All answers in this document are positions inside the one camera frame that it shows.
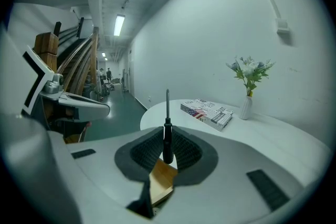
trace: round table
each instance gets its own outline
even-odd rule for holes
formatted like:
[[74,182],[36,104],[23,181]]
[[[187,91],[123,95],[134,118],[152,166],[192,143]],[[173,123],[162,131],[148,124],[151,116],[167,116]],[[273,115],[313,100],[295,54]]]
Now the round table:
[[[260,114],[244,121],[238,117],[239,108],[221,104],[234,114],[227,126],[218,131],[182,111],[181,103],[186,101],[189,100],[170,101],[173,125],[245,143],[291,173],[303,187],[319,179],[331,159],[332,152],[326,145],[290,124]],[[146,111],[140,129],[163,126],[165,117],[166,102],[162,102]],[[177,168],[176,158],[171,166]]]

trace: american flag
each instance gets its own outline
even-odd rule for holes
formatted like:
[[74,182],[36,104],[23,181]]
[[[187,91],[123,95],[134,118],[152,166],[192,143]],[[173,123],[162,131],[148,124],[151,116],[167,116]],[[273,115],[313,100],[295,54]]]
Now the american flag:
[[189,109],[188,113],[197,119],[205,115],[205,112],[202,109]]

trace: green floor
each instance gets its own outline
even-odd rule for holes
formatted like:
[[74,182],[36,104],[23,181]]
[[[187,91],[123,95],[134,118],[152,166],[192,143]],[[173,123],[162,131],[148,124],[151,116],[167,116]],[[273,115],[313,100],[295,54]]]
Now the green floor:
[[104,139],[140,130],[142,115],[146,112],[143,107],[126,92],[111,91],[104,97],[102,103],[110,107],[110,114],[101,120],[92,121],[87,129],[85,141]]

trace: white vase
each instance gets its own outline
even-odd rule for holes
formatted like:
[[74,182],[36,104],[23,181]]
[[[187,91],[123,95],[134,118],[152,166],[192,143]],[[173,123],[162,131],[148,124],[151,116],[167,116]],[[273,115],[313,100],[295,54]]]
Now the white vase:
[[245,101],[243,105],[240,107],[239,117],[242,120],[247,120],[251,116],[252,109],[252,97],[245,96]]

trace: fluorescent light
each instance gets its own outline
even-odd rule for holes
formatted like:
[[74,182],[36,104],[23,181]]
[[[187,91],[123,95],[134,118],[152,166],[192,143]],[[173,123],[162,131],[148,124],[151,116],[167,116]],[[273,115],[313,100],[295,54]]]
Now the fluorescent light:
[[114,35],[119,37],[120,36],[120,31],[121,31],[121,27],[122,24],[124,23],[125,20],[125,15],[117,15],[116,21],[115,21],[115,25],[114,25]]

